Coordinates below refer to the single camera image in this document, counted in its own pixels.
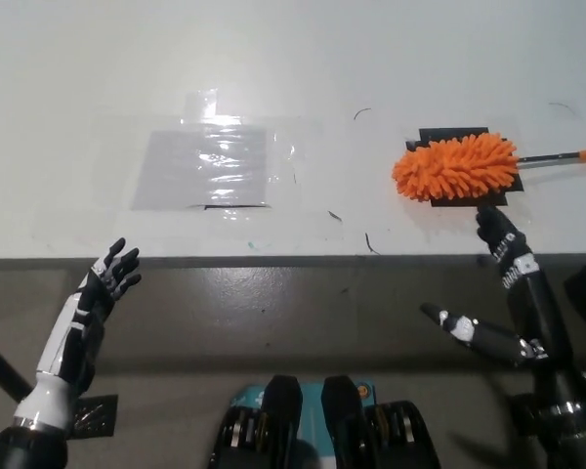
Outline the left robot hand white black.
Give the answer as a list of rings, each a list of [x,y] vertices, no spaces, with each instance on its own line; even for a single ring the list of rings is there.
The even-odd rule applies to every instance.
[[[119,238],[67,297],[37,365],[39,373],[60,378],[78,395],[93,381],[105,323],[115,304],[142,279],[137,272],[140,250],[124,252],[125,246],[126,239]]]

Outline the right robot hand black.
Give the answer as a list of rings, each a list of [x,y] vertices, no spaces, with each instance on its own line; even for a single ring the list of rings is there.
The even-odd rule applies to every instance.
[[[576,407],[586,402],[586,376],[573,349],[553,289],[526,236],[497,207],[476,214],[478,236],[498,268],[514,328],[457,315],[424,303],[421,312],[454,341],[496,362],[531,371],[541,407]]]

